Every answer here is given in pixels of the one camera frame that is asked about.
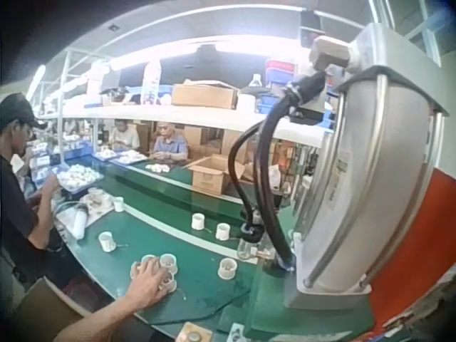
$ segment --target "wall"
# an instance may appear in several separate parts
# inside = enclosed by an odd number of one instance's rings
[[[452,93],[456,94],[456,51],[442,56],[442,68],[451,82]],[[442,151],[438,168],[456,179],[456,108],[452,108],[449,118],[445,118]]]

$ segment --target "water bottle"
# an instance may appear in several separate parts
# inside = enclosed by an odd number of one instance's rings
[[[151,60],[145,67],[142,78],[141,104],[155,105],[158,100],[158,87],[162,76],[160,60]]]
[[[261,75],[259,73],[254,73],[254,77],[249,83],[249,87],[262,87],[261,84]]]

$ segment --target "person in light shirt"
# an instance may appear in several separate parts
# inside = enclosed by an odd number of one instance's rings
[[[175,131],[172,123],[159,122],[157,130],[160,136],[155,142],[150,158],[153,160],[165,160],[181,162],[188,157],[187,141]]]
[[[115,127],[109,137],[109,143],[115,147],[136,150],[140,147],[140,137],[136,128],[128,126],[128,120],[116,119]]]

